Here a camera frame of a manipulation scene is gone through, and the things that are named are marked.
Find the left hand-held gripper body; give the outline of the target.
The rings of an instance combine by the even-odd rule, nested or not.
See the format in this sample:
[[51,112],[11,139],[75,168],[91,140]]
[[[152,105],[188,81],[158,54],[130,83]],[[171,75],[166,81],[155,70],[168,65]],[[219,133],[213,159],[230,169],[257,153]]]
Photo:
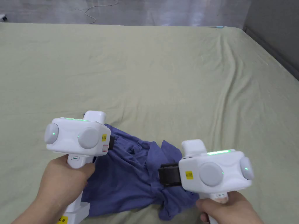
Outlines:
[[67,154],[67,163],[74,169],[92,163],[95,157],[105,156],[113,142],[105,119],[102,111],[87,111],[83,119],[55,118],[45,130],[46,148]]

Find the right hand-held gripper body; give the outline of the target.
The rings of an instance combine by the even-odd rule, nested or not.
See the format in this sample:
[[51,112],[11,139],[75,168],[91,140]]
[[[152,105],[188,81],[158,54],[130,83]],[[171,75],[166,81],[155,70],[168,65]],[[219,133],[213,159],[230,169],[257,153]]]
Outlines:
[[208,152],[202,140],[182,142],[185,156],[175,164],[162,164],[160,183],[164,186],[182,186],[198,193],[201,199],[225,204],[228,192],[248,188],[254,179],[250,159],[235,149]]

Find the person's right hand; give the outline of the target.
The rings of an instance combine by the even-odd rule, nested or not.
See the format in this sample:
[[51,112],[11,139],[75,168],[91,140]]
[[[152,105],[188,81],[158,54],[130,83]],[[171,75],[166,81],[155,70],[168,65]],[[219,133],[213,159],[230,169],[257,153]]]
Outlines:
[[213,218],[217,224],[263,224],[251,203],[239,192],[228,193],[229,200],[221,204],[212,199],[199,199],[196,206],[205,224],[211,224]]

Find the person's left hand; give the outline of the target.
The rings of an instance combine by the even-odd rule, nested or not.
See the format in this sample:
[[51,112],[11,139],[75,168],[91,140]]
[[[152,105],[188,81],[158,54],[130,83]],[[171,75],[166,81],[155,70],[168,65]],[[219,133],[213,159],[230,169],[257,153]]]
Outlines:
[[74,169],[64,155],[51,160],[41,178],[35,200],[14,224],[56,224],[66,208],[79,197],[95,172],[94,163]]

